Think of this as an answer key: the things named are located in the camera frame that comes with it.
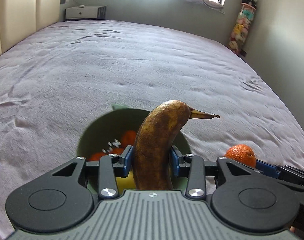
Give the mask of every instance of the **nightstand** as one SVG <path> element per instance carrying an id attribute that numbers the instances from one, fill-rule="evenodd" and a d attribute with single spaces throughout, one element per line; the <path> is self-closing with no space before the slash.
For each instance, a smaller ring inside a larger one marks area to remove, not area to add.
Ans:
<path id="1" fill-rule="evenodd" d="M 66 21 L 105 20 L 106 6 L 71 7 L 65 10 Z"/>

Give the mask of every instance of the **wrinkled fabric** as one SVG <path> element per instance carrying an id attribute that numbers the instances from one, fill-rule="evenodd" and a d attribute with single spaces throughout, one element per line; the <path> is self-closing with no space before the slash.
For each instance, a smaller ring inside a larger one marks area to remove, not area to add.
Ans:
<path id="1" fill-rule="evenodd" d="M 112 104 L 152 110 L 169 99 L 221 116 L 182 129 L 205 160 L 244 143 L 260 160 L 304 169 L 301 127 L 223 45 L 135 23 L 60 22 L 0 56 L 0 239 L 13 231 L 9 193 L 74 158 L 82 132 Z"/>

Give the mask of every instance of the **overripe banana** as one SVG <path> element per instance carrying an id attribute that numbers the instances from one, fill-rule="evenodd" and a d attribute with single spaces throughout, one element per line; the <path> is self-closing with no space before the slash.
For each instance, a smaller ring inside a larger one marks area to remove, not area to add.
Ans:
<path id="1" fill-rule="evenodd" d="M 156 107 L 142 123 L 134 143 L 133 175 L 137 189 L 169 190 L 169 150 L 173 140 L 190 118 L 220 118 L 170 100 Z"/>

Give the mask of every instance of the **white drawer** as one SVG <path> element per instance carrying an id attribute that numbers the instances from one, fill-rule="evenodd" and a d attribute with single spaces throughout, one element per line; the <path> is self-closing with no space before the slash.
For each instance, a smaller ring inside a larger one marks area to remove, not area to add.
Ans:
<path id="1" fill-rule="evenodd" d="M 96 19 L 97 18 L 97 7 L 91 8 L 79 8 L 73 7 L 66 9 L 66 19 Z"/>

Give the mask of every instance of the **plush toy stack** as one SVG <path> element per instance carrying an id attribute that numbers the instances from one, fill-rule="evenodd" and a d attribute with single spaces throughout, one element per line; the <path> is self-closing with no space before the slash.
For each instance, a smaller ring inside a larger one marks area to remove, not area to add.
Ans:
<path id="1" fill-rule="evenodd" d="M 242 0 L 242 9 L 237 17 L 233 31 L 230 36 L 228 48 L 236 55 L 240 54 L 245 40 L 249 33 L 249 28 L 256 11 L 256 2 L 258 0 Z"/>

